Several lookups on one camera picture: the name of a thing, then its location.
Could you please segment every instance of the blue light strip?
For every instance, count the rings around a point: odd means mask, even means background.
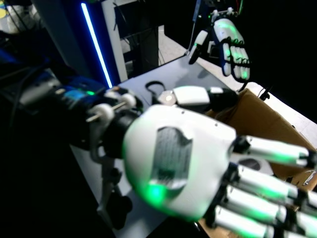
[[[81,4],[81,8],[83,9],[83,12],[84,12],[84,15],[85,15],[85,19],[86,19],[86,22],[87,22],[87,25],[88,25],[88,28],[89,28],[89,31],[90,31],[90,35],[91,35],[91,38],[93,39],[93,42],[94,42],[94,45],[95,45],[95,48],[96,48],[96,51],[97,51],[97,54],[98,54],[98,58],[100,60],[101,67],[103,68],[103,71],[104,71],[104,74],[105,74],[105,77],[106,77],[106,80],[107,80],[107,84],[108,84],[109,88],[112,88],[112,83],[111,83],[111,80],[110,80],[110,77],[109,77],[109,74],[108,74],[108,71],[107,71],[107,68],[106,68],[106,65],[105,65],[105,61],[104,61],[103,55],[101,54],[101,50],[100,50],[100,47],[99,47],[99,44],[98,44],[98,41],[97,41],[97,37],[95,35],[95,31],[94,31],[93,25],[92,25],[91,20],[90,20],[90,16],[89,16],[89,12],[87,10],[86,4],[82,3]]]

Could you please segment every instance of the gray tabletop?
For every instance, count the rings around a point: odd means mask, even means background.
[[[132,90],[142,100],[146,109],[152,103],[152,96],[145,89],[145,84],[150,81],[160,81],[165,85],[166,89],[184,85],[227,88],[225,84],[199,64],[189,65],[187,57],[181,57],[150,72],[131,78],[121,83],[120,86]],[[157,91],[157,93],[162,91],[162,88],[157,85],[151,86],[151,89]],[[91,160],[88,151],[74,146],[71,148],[96,200],[100,201],[102,188],[101,166]],[[116,160],[115,166],[119,170],[124,171],[124,165],[121,160]],[[133,209],[127,216],[124,228],[114,231],[115,235],[118,238],[145,238],[167,216],[147,205],[134,193],[125,177],[125,173],[123,173],[119,188],[123,195],[128,196],[132,200]]]
[[[178,58],[161,67],[151,70],[135,78],[131,78],[119,86],[132,90],[142,100],[145,109],[152,103],[151,93],[145,85],[151,81],[162,82],[167,90],[185,85],[195,85],[202,87],[221,87],[228,88],[218,78],[213,76],[199,64],[188,64],[187,57]],[[151,86],[158,94],[162,92],[160,85]]]

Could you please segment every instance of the back of robotic hand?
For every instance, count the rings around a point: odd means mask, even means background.
[[[135,191],[187,221],[205,217],[244,237],[317,237],[317,194],[229,162],[262,158],[316,168],[304,147],[250,136],[182,108],[151,106],[128,128],[122,156]]]
[[[210,27],[201,31],[189,53],[189,64],[193,64],[202,52],[211,54],[212,47],[219,49],[220,66],[224,76],[232,75],[238,82],[250,79],[250,60],[245,49],[245,42],[229,19],[233,16],[232,8],[210,14]]]

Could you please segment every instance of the white tile floor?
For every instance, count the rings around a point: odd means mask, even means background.
[[[180,46],[175,41],[164,35],[164,27],[159,28],[158,44],[159,49],[162,53],[163,60],[161,62],[169,62],[184,55],[186,49]],[[210,73],[219,78],[228,87],[233,90],[241,88],[242,83],[238,83],[233,79],[232,76],[225,77],[222,74],[221,68],[214,65],[206,60],[198,59],[198,63],[208,70]],[[256,83],[249,83],[247,88],[249,88],[256,95],[263,89],[260,85]],[[317,124],[304,117],[294,109],[290,108],[280,100],[278,100],[273,95],[270,95],[270,99],[265,100],[272,109],[280,113],[288,122],[290,122],[315,148],[317,148]]]

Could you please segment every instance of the cardboard box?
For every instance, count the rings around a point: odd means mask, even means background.
[[[309,150],[315,150],[289,122],[248,89],[240,93],[239,102],[235,107],[218,114],[208,112],[207,115],[232,126],[239,135],[252,135],[265,139],[279,140],[304,146]],[[304,181],[310,175],[310,173],[306,173],[308,169],[289,167],[276,163],[270,163],[270,166],[278,178],[286,180],[288,177],[293,177],[292,183],[301,189],[312,190],[317,185],[317,176],[314,176],[308,185],[303,186]],[[238,237],[233,232],[220,227],[216,229],[208,228],[203,219],[199,222],[206,233],[212,238]]]

